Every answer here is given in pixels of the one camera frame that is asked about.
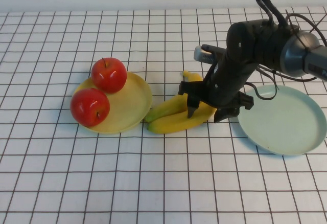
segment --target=yellow banana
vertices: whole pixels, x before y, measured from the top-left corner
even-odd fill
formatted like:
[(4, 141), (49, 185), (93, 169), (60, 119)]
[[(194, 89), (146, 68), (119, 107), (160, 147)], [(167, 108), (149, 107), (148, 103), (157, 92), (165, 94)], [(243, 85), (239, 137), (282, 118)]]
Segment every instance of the yellow banana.
[[(183, 75), (189, 82), (202, 81), (202, 77), (198, 73), (184, 71)], [(145, 116), (145, 121), (150, 123), (156, 119), (186, 111), (188, 109), (187, 100), (187, 94), (175, 95), (170, 100), (167, 100), (150, 110)]]
[(159, 118), (149, 124), (148, 130), (153, 133), (174, 133), (185, 129), (201, 125), (208, 120), (216, 109), (201, 102), (193, 116), (188, 118), (188, 112), (183, 111), (178, 114)]

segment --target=white tiled surface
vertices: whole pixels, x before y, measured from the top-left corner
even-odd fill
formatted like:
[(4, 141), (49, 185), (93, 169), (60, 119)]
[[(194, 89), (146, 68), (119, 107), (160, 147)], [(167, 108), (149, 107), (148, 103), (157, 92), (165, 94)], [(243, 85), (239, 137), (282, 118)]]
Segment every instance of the white tiled surface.
[[(288, 11), (316, 22), (325, 14)], [(69, 112), (101, 57), (145, 78), (156, 105), (177, 93), (182, 70), (206, 74), (195, 46), (226, 47), (230, 23), (260, 18), (259, 8), (1, 14), (0, 223), (327, 223), (326, 142), (288, 158), (255, 147), (234, 120), (103, 136)], [(325, 83), (277, 80), (327, 111)]]

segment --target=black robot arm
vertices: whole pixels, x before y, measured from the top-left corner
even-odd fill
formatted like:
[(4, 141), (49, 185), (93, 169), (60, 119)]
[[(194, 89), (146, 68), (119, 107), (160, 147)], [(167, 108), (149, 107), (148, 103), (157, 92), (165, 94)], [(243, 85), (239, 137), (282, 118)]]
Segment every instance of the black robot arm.
[[(288, 25), (270, 0), (256, 1), (269, 19), (232, 24), (226, 49), (205, 44), (196, 48), (194, 58), (212, 66), (203, 81), (183, 81), (179, 86), (180, 95), (188, 94), (188, 117), (200, 101), (217, 108), (215, 123), (238, 116), (242, 106), (251, 109), (253, 97), (240, 89), (259, 65), (293, 77), (311, 73), (327, 79), (327, 49), (316, 36)], [(276, 15), (278, 25), (270, 11)]]

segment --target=tile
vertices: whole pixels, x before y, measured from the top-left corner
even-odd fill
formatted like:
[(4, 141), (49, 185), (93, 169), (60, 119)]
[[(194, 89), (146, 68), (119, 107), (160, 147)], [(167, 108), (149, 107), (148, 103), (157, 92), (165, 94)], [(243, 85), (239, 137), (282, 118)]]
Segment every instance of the tile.
[(62, 191), (66, 181), (66, 175), (66, 173), (44, 173), (40, 190)]
[(285, 171), (284, 161), (280, 155), (260, 155), (260, 162), (263, 171)]
[(235, 172), (215, 172), (215, 188), (216, 190), (235, 190), (238, 191), (239, 181)]
[(113, 196), (113, 211), (136, 211), (137, 192), (115, 192)]
[(139, 172), (117, 172), (115, 189), (116, 190), (138, 190)]
[(50, 154), (71, 154), (74, 139), (53, 139)]
[(90, 190), (112, 190), (114, 177), (114, 172), (94, 172), (92, 174)]
[(16, 73), (11, 80), (11, 84), (28, 84), (31, 80), (32, 73)]
[(233, 153), (231, 138), (210, 138), (210, 145), (212, 153)]
[(209, 132), (211, 137), (230, 137), (228, 123), (209, 123)]
[(43, 172), (46, 156), (28, 155), (25, 157), (22, 172)]
[(214, 190), (211, 172), (190, 172), (190, 190)]
[(257, 153), (256, 146), (248, 138), (233, 138), (235, 153)]
[(215, 211), (215, 193), (191, 191), (191, 209), (192, 211)]
[(265, 192), (242, 192), (244, 211), (269, 211)]
[(165, 224), (190, 224), (189, 213), (165, 213)]
[(85, 223), (109, 223), (110, 213), (86, 213)]
[[(179, 87), (179, 84), (174, 84), (174, 93), (176, 94), (178, 92), (178, 88)], [(188, 129), (188, 137), (196, 137), (197, 140), (202, 140), (203, 139), (200, 139), (199, 137), (208, 137), (208, 125), (207, 123), (202, 123), (201, 125), (199, 126), (196, 126), (196, 127), (193, 127), (191, 129)]]
[(112, 213), (111, 223), (121, 224), (121, 223), (136, 223), (137, 214), (136, 213)]
[(19, 172), (23, 159), (23, 156), (2, 156), (0, 172)]
[(192, 213), (192, 223), (194, 224), (217, 224), (217, 214), (216, 213)]
[(237, 223), (244, 224), (244, 214), (243, 213), (219, 213), (219, 224), (229, 224)]
[(61, 211), (84, 211), (86, 192), (64, 192)]
[(68, 173), (65, 185), (67, 191), (87, 191), (91, 173)]
[[(110, 163), (113, 166), (110, 168), (112, 168), (114, 170), (115, 165), (116, 165), (116, 156), (111, 156), (110, 158), (112, 158), (112, 160), (114, 160), (114, 162)], [(139, 165), (140, 165), (140, 155), (121, 154), (118, 157), (117, 170), (139, 171)]]
[(140, 190), (163, 190), (163, 189), (164, 189), (164, 173), (141, 172)]
[(291, 190), (289, 179), (284, 172), (265, 172), (264, 173), (265, 183), (268, 191), (286, 191)]
[(316, 190), (317, 179), (314, 179), (311, 173), (290, 172), (289, 178), (293, 190)]
[(58, 211), (62, 192), (40, 192), (35, 211)]
[(35, 124), (32, 138), (52, 138), (56, 124)]
[(21, 56), (22, 56), (22, 53), (6, 52), (3, 59), (2, 59), (2, 61), (5, 61), (5, 62), (18, 62), (20, 60)]
[(41, 110), (38, 115), (38, 123), (57, 123), (59, 110)]
[(165, 211), (189, 211), (190, 200), (188, 192), (165, 192)]
[(110, 211), (112, 192), (90, 192), (87, 199), (86, 211)]
[(12, 127), (12, 124), (0, 124), (1, 131), (5, 131), (2, 133), (1, 137), (7, 139), (10, 136)]
[(78, 128), (77, 124), (57, 124), (56, 132), (54, 134), (55, 138), (74, 138), (76, 135), (76, 130)]
[(265, 190), (262, 174), (259, 172), (240, 172), (239, 178), (242, 190)]
[(138, 200), (139, 211), (163, 211), (164, 192), (141, 191)]
[(1, 197), (0, 210), (1, 211), (8, 210), (11, 195), (12, 195), (11, 192), (0, 192), (0, 197)]
[(240, 192), (216, 192), (218, 211), (242, 211)]
[(308, 155), (308, 159), (313, 171), (327, 170), (327, 166), (324, 163), (327, 160), (327, 155)]
[(73, 154), (91, 154), (95, 152), (97, 139), (75, 139)]
[(209, 139), (188, 138), (188, 149), (189, 153), (210, 153)]
[(187, 172), (165, 172), (165, 190), (188, 190)]
[(46, 172), (57, 172), (57, 171), (66, 172), (68, 170), (68, 164), (69, 164), (70, 158), (71, 157), (68, 155), (50, 155), (48, 158), (48, 162), (46, 164), (45, 171)]
[(297, 213), (272, 213), (272, 217), (275, 224), (299, 223)]
[(36, 192), (15, 192), (9, 207), (10, 211), (32, 211)]
[(214, 171), (236, 171), (234, 155), (212, 155)]
[(48, 154), (51, 139), (31, 139), (27, 154)]
[(296, 211), (291, 192), (268, 192), (271, 211)]
[(190, 171), (211, 171), (211, 157), (210, 155), (189, 155), (189, 170)]
[(272, 224), (270, 213), (245, 213), (245, 218), (248, 224)]
[(164, 169), (164, 155), (142, 155), (141, 171), (162, 171)]
[(21, 173), (15, 190), (37, 191), (41, 183), (41, 178), (41, 173)]
[(4, 154), (25, 154), (29, 140), (9, 139)]
[(166, 171), (187, 171), (188, 161), (186, 155), (166, 155), (165, 156)]
[(6, 224), (29, 223), (31, 213), (8, 213)]
[(98, 138), (97, 153), (117, 153), (119, 138)]
[(165, 153), (186, 153), (186, 139), (185, 138), (166, 138), (165, 139)]
[(119, 153), (140, 153), (141, 140), (139, 138), (121, 138)]
[(84, 213), (60, 213), (58, 224), (70, 224), (73, 222), (83, 222)]
[(69, 171), (92, 171), (93, 155), (73, 155)]
[(1, 173), (0, 191), (13, 191), (18, 173)]
[(163, 224), (163, 221), (163, 213), (141, 212), (138, 214), (138, 223)]
[(55, 224), (57, 221), (58, 213), (34, 213), (31, 224)]
[(143, 138), (142, 153), (163, 153), (164, 139), (163, 138)]
[(299, 211), (322, 211), (318, 192), (294, 192)]
[(302, 224), (318, 224), (326, 222), (326, 217), (323, 212), (300, 212), (300, 219)]

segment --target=red apple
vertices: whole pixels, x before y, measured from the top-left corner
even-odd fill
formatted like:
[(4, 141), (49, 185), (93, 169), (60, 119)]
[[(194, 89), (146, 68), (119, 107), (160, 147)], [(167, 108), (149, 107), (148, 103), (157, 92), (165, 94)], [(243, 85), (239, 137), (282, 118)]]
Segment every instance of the red apple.
[(97, 88), (114, 94), (124, 87), (127, 71), (124, 64), (118, 59), (102, 58), (92, 67), (91, 78)]
[(110, 103), (107, 96), (96, 88), (77, 91), (71, 100), (74, 119), (85, 127), (95, 126), (108, 116)]

